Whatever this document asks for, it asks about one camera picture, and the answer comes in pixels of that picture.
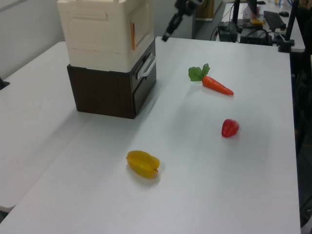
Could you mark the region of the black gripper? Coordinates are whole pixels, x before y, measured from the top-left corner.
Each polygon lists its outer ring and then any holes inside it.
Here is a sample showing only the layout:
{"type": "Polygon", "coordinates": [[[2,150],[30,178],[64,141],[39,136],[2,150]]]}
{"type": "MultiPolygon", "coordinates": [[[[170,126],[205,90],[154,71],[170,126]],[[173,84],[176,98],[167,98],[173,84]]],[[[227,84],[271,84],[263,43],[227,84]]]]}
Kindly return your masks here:
{"type": "Polygon", "coordinates": [[[175,8],[178,13],[171,18],[165,33],[162,36],[163,41],[167,41],[172,33],[179,27],[183,16],[191,16],[194,11],[203,3],[203,0],[176,0],[175,8]]]}

